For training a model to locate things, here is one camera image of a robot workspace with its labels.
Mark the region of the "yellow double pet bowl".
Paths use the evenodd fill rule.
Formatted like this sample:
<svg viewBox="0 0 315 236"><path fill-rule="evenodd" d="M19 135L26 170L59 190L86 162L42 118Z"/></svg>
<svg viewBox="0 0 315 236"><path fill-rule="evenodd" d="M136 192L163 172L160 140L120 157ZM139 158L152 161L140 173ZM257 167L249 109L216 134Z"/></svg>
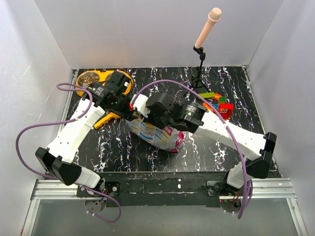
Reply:
<svg viewBox="0 0 315 236"><path fill-rule="evenodd" d="M134 80L132 79L132 77L124 71L120 71L120 70L116 70L116 71L120 72L121 74L124 74L125 76L127 76L131 80L130 84L128 85L126 91L123 94L127 94L128 92L132 91L133 87L134 87ZM90 71L86 71L77 77L75 84L79 85L85 89L92 82L101 82L102 84L105 84L105 81L111 77L113 72L114 72L114 70L106 70L106 71L90 70Z"/></svg>

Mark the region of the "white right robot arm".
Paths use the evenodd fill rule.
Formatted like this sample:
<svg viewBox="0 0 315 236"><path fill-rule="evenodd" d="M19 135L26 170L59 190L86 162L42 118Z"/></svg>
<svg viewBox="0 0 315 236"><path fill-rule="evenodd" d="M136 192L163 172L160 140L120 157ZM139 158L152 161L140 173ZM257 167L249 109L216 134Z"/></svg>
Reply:
<svg viewBox="0 0 315 236"><path fill-rule="evenodd" d="M164 92L139 96L134 102L144 120L158 128L174 128L214 139L237 150L243 160L230 169L222 183L227 195L236 194L252 178L265 179L271 166L277 136L257 134L221 120L194 101L178 104Z"/></svg>

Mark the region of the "yellow plastic scoop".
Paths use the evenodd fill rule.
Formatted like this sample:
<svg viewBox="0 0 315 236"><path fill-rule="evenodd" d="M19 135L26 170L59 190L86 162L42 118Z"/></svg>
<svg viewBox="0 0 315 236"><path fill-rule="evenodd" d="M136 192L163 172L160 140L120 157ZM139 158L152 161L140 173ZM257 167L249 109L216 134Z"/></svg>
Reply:
<svg viewBox="0 0 315 236"><path fill-rule="evenodd" d="M106 124L107 122L109 122L111 119L120 119L121 117L113 112L110 112L109 114L105 115L104 117L102 117L99 121L97 121L94 124L94 128L95 129L99 129L101 128L104 124Z"/></svg>

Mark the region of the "lime green toy plate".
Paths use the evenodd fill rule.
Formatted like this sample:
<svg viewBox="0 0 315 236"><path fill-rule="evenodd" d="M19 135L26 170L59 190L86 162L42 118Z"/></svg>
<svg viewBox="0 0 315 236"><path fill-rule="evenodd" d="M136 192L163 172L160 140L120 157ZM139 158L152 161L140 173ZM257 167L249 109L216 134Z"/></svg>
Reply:
<svg viewBox="0 0 315 236"><path fill-rule="evenodd" d="M205 93L199 93L199 95L204 99L214 98L215 93L214 92L205 92Z"/></svg>

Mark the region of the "red toy brick vehicle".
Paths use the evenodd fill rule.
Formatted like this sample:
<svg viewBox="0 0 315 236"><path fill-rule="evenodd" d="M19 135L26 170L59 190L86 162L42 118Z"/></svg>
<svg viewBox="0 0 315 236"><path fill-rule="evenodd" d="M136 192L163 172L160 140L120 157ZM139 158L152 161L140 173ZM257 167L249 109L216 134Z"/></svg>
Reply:
<svg viewBox="0 0 315 236"><path fill-rule="evenodd" d="M230 103L220 103L218 112L223 117L224 120L231 118L232 112L234 110L234 105Z"/></svg>

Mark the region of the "green toy brick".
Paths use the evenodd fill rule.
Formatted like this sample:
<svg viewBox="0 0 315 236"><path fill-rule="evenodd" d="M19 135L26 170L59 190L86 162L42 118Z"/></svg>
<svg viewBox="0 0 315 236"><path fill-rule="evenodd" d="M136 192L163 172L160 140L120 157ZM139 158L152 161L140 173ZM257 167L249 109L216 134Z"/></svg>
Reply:
<svg viewBox="0 0 315 236"><path fill-rule="evenodd" d="M221 96L221 97L219 98L219 102L220 102L220 103L226 103L226 98L225 98L224 96Z"/></svg>

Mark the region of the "black microphone stand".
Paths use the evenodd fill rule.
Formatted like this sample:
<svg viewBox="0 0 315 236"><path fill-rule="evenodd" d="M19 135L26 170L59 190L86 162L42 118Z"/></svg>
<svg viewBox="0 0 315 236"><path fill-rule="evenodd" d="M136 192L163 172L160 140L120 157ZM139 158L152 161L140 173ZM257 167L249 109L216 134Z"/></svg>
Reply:
<svg viewBox="0 0 315 236"><path fill-rule="evenodd" d="M202 82L202 68L203 68L203 62L206 58L206 54L203 51L203 47L196 48L195 46L193 47L193 50L197 52L199 55L200 59L200 65L197 66L195 69L197 71L197 76L192 76L191 78L191 85L190 89L195 91L196 93L207 93L210 92L210 90L207 88L207 86Z"/></svg>

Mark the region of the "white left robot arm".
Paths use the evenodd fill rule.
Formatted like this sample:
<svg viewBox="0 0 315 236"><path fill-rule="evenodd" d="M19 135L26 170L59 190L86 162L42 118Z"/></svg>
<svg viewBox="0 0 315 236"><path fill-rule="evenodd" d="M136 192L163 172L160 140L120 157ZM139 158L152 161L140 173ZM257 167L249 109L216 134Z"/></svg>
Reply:
<svg viewBox="0 0 315 236"><path fill-rule="evenodd" d="M135 118L129 105L132 94L122 94L121 89L108 83L103 86L92 83L80 99L71 117L73 121L46 148L40 147L35 152L44 169L65 185L85 185L95 197L104 193L100 175L73 161L79 146L106 111L126 119Z"/></svg>

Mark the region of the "cat food bag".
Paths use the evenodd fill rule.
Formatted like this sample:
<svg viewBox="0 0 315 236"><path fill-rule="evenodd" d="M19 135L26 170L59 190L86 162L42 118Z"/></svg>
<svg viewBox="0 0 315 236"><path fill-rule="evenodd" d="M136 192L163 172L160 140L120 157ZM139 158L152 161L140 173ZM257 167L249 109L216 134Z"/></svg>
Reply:
<svg viewBox="0 0 315 236"><path fill-rule="evenodd" d="M169 126L160 129L139 118L127 125L139 138L164 151L178 153L184 142L183 132Z"/></svg>

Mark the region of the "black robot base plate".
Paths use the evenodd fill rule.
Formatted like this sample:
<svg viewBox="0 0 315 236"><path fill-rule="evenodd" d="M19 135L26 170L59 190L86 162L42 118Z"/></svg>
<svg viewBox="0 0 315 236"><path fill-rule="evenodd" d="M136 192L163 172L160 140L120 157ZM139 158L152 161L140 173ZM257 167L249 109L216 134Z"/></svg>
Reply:
<svg viewBox="0 0 315 236"><path fill-rule="evenodd" d="M224 186L225 172L103 172L105 193L123 207L220 207L221 196L232 198L242 189Z"/></svg>

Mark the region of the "pink microphone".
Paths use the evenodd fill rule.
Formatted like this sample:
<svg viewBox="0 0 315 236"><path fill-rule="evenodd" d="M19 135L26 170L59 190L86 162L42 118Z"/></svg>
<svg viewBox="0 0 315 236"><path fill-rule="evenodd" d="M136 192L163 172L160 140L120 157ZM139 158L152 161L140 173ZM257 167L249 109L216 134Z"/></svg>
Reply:
<svg viewBox="0 0 315 236"><path fill-rule="evenodd" d="M196 49L201 48L202 44L206 40L213 26L220 20L220 18L221 18L220 8L215 7L209 12L207 21L194 45Z"/></svg>

